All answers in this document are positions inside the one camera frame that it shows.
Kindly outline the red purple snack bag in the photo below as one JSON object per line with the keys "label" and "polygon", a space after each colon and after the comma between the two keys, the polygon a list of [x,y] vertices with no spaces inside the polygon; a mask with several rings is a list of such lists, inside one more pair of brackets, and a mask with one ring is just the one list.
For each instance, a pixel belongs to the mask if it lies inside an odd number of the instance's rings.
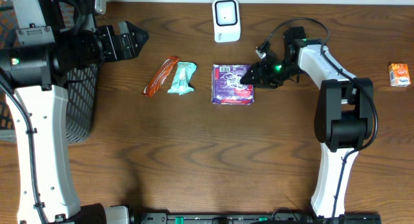
{"label": "red purple snack bag", "polygon": [[253,103],[253,86],[240,83],[249,68],[249,65],[214,64],[212,67],[212,103],[220,105]]}

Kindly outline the orange brown snack bar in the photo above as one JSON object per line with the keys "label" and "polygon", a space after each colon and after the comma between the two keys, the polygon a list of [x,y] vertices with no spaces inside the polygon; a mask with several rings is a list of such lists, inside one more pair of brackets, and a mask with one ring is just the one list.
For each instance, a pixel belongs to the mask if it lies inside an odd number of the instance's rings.
{"label": "orange brown snack bar", "polygon": [[166,78],[171,73],[172,69],[180,61],[179,57],[168,56],[165,62],[160,66],[156,74],[150,79],[149,83],[145,86],[142,94],[144,96],[152,97],[163,85]]}

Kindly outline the teal snack packet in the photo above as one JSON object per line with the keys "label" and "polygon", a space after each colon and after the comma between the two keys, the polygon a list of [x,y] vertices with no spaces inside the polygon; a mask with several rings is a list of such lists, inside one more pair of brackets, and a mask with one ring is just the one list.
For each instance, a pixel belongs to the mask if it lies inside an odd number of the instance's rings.
{"label": "teal snack packet", "polygon": [[196,69],[197,65],[195,63],[178,62],[177,70],[168,93],[185,95],[194,91],[194,88],[190,86],[190,80]]}

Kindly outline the orange juice carton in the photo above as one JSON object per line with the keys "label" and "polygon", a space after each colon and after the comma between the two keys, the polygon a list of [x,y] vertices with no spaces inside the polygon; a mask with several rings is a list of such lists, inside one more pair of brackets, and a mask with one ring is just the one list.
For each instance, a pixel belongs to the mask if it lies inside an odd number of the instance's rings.
{"label": "orange juice carton", "polygon": [[405,63],[391,63],[388,67],[391,87],[407,87],[411,84],[408,65]]}

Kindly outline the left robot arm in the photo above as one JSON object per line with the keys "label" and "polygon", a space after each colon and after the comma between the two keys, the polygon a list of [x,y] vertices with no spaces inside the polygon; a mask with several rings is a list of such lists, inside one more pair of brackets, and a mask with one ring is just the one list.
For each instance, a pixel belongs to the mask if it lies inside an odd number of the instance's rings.
{"label": "left robot arm", "polygon": [[148,33],[128,21],[98,26],[107,0],[11,0],[20,45],[1,50],[1,89],[12,114],[20,173],[18,223],[136,223],[127,205],[81,205],[67,142],[67,78],[136,58]]}

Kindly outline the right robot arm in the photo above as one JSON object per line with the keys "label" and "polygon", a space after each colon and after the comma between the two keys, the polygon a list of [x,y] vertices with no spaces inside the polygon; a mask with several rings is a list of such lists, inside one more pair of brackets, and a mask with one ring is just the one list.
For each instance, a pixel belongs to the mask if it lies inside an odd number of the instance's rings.
{"label": "right robot arm", "polygon": [[318,87],[314,132],[321,144],[321,162],[310,204],[318,219],[337,223],[345,216],[354,160],[376,135],[373,83],[344,69],[326,42],[308,38],[303,27],[286,30],[283,42],[285,57],[281,61],[270,50],[269,41],[257,47],[260,61],[250,66],[240,83],[276,89],[292,77],[306,74]]}

